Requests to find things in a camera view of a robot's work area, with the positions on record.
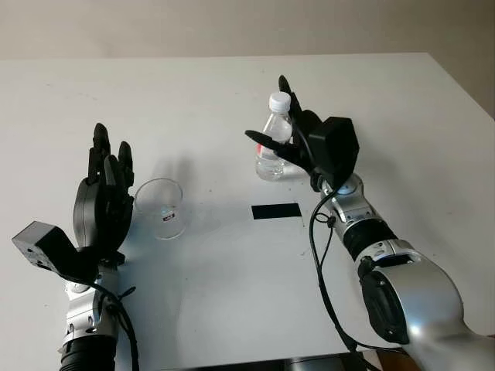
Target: white wall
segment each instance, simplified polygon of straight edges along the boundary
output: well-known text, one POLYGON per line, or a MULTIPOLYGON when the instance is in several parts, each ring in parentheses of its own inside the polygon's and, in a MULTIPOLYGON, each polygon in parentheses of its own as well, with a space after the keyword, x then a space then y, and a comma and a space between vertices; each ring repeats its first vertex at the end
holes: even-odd
POLYGON ((0 0, 0 59, 427 51, 495 114, 493 0, 0 0))

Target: white bottle cap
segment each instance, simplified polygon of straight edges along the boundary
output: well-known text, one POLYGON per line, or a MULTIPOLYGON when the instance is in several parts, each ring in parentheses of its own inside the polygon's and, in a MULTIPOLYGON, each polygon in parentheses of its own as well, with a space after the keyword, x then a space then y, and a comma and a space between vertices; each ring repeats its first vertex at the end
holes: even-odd
POLYGON ((286 114, 291 108, 291 96, 283 91, 277 91, 270 95, 268 106, 277 114, 286 114))

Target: table surface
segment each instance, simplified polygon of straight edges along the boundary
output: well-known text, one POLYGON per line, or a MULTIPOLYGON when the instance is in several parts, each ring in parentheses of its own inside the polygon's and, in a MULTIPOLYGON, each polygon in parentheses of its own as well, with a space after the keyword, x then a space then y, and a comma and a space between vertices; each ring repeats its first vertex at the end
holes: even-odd
MULTIPOLYGON (((427 54, 40 60, 0 63, 2 183, 0 369, 58 369, 63 281, 29 265, 10 239, 32 220, 75 242, 72 208, 96 122, 114 151, 129 141, 132 194, 169 177, 184 188, 188 227, 153 240, 139 219, 121 251, 121 290, 142 369, 343 352, 309 251, 319 195, 305 175, 254 173, 268 95, 284 73, 303 107, 351 117, 357 173, 393 231, 454 280, 465 319, 495 332, 493 120, 427 54), (253 220, 251 205, 297 202, 302 218, 253 220)), ((327 231, 317 231, 323 247, 327 231)), ((370 328, 353 262, 335 238, 324 274, 346 330, 370 328)), ((130 369, 121 334, 117 369, 130 369)))

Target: clear plastic cup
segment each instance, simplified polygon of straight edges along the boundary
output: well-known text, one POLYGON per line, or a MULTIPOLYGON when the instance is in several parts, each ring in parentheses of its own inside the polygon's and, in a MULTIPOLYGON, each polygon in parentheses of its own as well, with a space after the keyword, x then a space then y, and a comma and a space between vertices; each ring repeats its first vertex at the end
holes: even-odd
POLYGON ((135 196, 135 208, 141 213, 159 240, 171 240, 180 236, 186 224, 182 215, 183 191, 179 183, 171 179, 153 179, 139 187, 135 196))

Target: black rectangle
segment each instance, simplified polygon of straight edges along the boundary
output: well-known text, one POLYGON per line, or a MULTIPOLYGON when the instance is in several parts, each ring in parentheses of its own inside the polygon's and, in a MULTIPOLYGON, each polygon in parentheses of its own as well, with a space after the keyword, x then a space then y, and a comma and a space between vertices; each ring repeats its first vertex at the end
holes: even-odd
POLYGON ((301 209, 297 203, 279 203, 276 205, 254 205, 253 218, 256 219, 273 219, 273 218, 290 218, 292 216, 301 216, 301 209))

